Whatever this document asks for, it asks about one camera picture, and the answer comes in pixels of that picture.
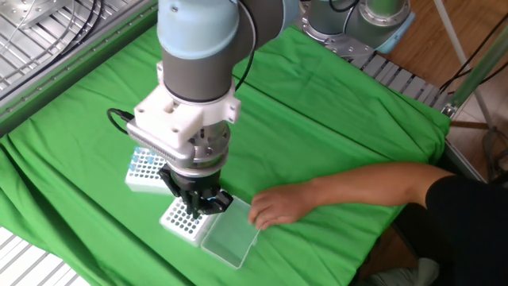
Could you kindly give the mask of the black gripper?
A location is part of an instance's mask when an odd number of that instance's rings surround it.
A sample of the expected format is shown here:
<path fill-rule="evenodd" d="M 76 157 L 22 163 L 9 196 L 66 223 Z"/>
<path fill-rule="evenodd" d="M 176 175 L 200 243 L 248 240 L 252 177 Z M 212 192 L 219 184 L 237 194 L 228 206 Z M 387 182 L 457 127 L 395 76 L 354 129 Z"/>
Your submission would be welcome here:
<path fill-rule="evenodd" d="M 199 214 L 215 215 L 225 212 L 233 202 L 233 197 L 226 190 L 221 189 L 220 171 L 209 176 L 190 177 L 178 174 L 168 166 L 163 166 L 157 173 L 173 196 L 182 199 L 187 206 L 187 213 L 192 215 L 193 218 L 198 218 Z M 193 191 L 200 191 L 202 195 L 215 196 L 200 199 L 197 210 L 194 206 L 193 197 L 189 193 Z"/>

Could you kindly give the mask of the person's right hand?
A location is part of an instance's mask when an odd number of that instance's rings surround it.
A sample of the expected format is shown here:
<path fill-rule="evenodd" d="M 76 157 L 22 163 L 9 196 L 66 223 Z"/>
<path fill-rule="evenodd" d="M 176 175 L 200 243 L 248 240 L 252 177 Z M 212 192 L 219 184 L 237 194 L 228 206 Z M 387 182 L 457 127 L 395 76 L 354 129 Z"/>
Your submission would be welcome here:
<path fill-rule="evenodd" d="M 258 230 L 297 222 L 318 206 L 319 193 L 310 183 L 271 187 L 252 198 L 248 222 Z"/>

